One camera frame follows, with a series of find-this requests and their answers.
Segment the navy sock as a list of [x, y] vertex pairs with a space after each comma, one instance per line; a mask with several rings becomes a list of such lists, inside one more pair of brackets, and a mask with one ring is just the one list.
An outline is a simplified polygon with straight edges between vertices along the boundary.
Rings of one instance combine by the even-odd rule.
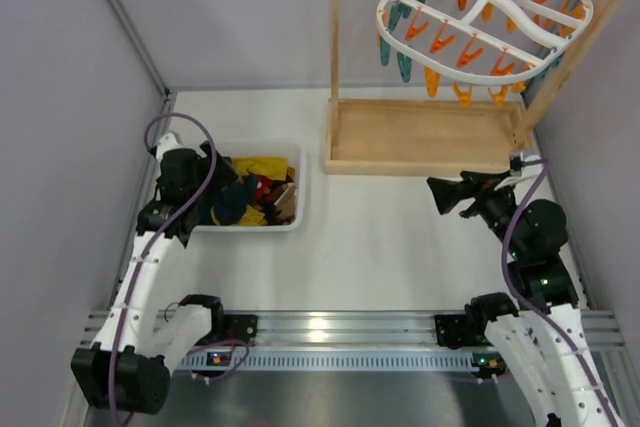
[[253, 203], [257, 187], [255, 183], [236, 182], [200, 209], [200, 224], [204, 226], [231, 226], [237, 224]]

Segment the white round clip hanger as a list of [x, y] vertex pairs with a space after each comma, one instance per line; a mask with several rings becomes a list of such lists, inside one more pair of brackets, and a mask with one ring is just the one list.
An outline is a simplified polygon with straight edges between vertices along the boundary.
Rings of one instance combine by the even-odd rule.
[[593, 16], [592, 0], [380, 0], [379, 59], [404, 83], [422, 75], [429, 97], [447, 82], [464, 107], [476, 87], [500, 107], [557, 67]]

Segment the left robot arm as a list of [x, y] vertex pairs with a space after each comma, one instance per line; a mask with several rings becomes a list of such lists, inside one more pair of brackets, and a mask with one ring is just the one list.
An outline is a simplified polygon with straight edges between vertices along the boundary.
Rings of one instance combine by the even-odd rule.
[[71, 360], [87, 403], [112, 414], [158, 413], [182, 359], [224, 336], [222, 301], [197, 292], [186, 252], [202, 207], [237, 176], [210, 141], [192, 148], [168, 133], [150, 152], [159, 176], [137, 215], [126, 274], [104, 324]]

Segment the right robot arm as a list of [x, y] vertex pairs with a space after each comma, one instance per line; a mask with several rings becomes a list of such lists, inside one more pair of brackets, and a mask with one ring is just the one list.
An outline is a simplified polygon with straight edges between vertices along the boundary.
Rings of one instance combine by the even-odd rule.
[[504, 360], [538, 426], [621, 426], [584, 333], [574, 283], [560, 257], [568, 241], [561, 206], [534, 193], [548, 168], [463, 172], [458, 181], [430, 177], [440, 214], [463, 200], [463, 218], [480, 217], [501, 242], [505, 292], [473, 298], [469, 327]]

